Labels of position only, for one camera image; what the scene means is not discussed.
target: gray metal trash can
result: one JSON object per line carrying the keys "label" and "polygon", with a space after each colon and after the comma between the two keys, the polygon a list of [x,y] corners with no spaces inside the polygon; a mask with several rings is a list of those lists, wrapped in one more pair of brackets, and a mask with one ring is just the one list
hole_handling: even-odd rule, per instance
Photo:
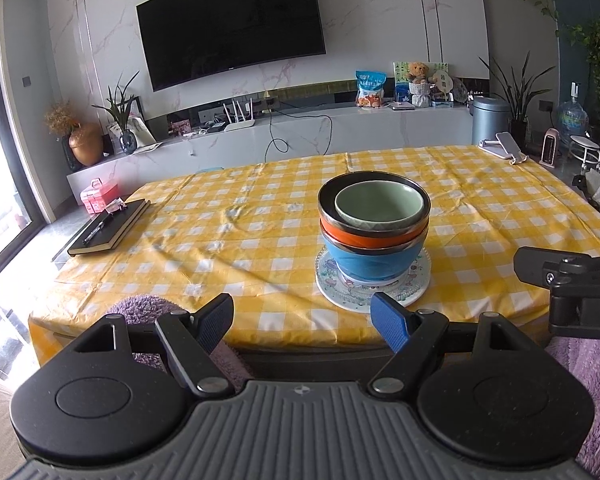
{"label": "gray metal trash can", "polygon": [[509,131],[509,103],[495,97],[474,98],[474,129],[472,144],[481,140],[496,140],[496,134]]}

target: tablecloth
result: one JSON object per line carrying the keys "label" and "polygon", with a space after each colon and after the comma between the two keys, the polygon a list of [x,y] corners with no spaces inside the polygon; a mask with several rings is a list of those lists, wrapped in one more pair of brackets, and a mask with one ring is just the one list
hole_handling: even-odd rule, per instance
{"label": "tablecloth", "polygon": [[72,258],[29,319],[41,364],[115,302],[157,294],[195,311],[234,297],[226,340],[238,348],[377,344],[369,316],[342,310],[315,284],[323,247],[317,193],[338,174],[399,173],[432,203],[426,293],[413,308],[451,320],[496,310],[519,325],[542,319],[548,293],[520,283],[520,246],[600,256],[600,215],[538,164],[472,146],[404,148],[296,158],[154,182],[152,202],[113,252]]}

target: floral plate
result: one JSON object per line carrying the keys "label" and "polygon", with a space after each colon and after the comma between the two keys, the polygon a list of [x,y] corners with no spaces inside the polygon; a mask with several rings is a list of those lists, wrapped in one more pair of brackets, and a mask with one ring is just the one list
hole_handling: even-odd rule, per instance
{"label": "floral plate", "polygon": [[371,297],[376,292],[388,294],[402,306],[410,305],[427,290],[430,278],[431,260],[425,249],[420,251],[403,275],[382,285],[365,284],[345,277],[326,247],[315,259],[315,281],[323,296],[340,308],[360,314],[371,312]]}

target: stack of bowls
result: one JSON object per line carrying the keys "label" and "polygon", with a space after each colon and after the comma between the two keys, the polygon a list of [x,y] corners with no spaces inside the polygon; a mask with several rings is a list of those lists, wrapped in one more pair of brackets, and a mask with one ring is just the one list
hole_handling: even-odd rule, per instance
{"label": "stack of bowls", "polygon": [[429,231],[427,193],[403,176],[356,171],[318,193],[320,230],[340,271],[359,282],[387,283],[404,274]]}

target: purple fuzzy cushion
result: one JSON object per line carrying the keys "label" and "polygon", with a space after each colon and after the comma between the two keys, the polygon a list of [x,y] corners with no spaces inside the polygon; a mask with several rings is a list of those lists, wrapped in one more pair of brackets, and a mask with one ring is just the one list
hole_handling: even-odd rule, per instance
{"label": "purple fuzzy cushion", "polygon": [[[107,314],[122,314],[125,316],[127,324],[141,324],[152,323],[162,314],[178,308],[180,307],[175,303],[159,296],[142,294],[140,296],[130,296],[117,302],[107,310]],[[216,346],[210,357],[220,371],[232,382],[236,390],[240,390],[248,379],[253,379],[252,374],[238,354],[224,341]],[[156,354],[134,354],[134,358],[139,363],[164,369],[160,357]]]}
{"label": "purple fuzzy cushion", "polygon": [[578,462],[600,479],[600,341],[554,337],[546,350],[586,387],[596,405],[593,426],[580,448]]}

